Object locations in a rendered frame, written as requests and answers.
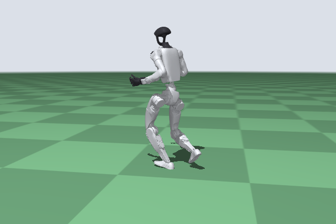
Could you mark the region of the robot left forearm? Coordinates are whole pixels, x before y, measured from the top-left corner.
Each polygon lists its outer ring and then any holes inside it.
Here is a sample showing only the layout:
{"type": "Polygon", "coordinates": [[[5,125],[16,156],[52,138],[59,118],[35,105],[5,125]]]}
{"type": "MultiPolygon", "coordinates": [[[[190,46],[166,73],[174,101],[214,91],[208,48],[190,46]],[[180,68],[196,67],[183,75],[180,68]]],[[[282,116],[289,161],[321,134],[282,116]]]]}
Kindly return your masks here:
{"type": "Polygon", "coordinates": [[[162,70],[159,69],[153,75],[145,77],[145,79],[141,79],[142,84],[150,84],[151,82],[158,81],[160,76],[162,75],[162,70]]]}

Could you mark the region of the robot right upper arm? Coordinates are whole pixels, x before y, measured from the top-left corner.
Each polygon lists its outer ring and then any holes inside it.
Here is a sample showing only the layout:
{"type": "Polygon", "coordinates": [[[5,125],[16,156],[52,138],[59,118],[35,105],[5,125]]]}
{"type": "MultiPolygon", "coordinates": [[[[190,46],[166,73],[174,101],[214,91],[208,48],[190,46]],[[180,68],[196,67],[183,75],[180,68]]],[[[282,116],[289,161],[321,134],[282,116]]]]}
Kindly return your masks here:
{"type": "Polygon", "coordinates": [[[184,77],[188,74],[188,69],[186,67],[186,63],[183,58],[183,53],[181,50],[178,50],[179,58],[180,58],[180,65],[181,65],[181,76],[184,77]]]}

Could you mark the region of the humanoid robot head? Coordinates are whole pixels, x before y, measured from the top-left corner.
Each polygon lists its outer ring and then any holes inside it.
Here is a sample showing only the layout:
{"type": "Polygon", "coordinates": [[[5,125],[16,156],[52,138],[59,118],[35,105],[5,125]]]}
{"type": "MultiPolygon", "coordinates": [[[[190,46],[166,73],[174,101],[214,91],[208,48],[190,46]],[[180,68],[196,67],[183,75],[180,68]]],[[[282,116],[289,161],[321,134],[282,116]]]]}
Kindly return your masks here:
{"type": "Polygon", "coordinates": [[[170,33],[171,31],[167,27],[160,27],[154,32],[157,43],[163,48],[172,48],[168,42],[165,42],[166,36],[170,33]],[[163,42],[159,42],[159,37],[163,37],[163,42]]]}

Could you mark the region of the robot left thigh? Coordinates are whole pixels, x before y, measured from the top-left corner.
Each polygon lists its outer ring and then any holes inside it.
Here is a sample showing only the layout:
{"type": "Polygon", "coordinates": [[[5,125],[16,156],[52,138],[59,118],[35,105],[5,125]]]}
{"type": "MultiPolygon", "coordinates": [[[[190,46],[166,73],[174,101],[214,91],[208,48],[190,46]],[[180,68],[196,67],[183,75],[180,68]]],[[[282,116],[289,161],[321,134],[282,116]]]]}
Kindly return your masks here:
{"type": "Polygon", "coordinates": [[[155,135],[158,134],[159,130],[154,125],[154,121],[159,113],[160,107],[162,107],[167,101],[167,96],[165,94],[155,93],[151,96],[148,106],[145,112],[145,128],[152,128],[155,135]]]}

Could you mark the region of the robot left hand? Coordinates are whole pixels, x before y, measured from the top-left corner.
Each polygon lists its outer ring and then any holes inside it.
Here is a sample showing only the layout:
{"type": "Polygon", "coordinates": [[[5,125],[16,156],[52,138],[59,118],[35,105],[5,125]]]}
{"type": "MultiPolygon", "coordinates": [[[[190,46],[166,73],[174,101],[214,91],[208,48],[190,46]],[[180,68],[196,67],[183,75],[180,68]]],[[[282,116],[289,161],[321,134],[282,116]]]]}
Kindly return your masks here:
{"type": "Polygon", "coordinates": [[[130,82],[131,82],[131,84],[132,84],[132,86],[134,87],[134,86],[139,86],[140,84],[142,84],[142,82],[141,82],[141,79],[145,79],[145,77],[141,77],[141,78],[136,78],[133,74],[131,74],[131,76],[133,77],[133,78],[129,78],[130,79],[130,82]]]}

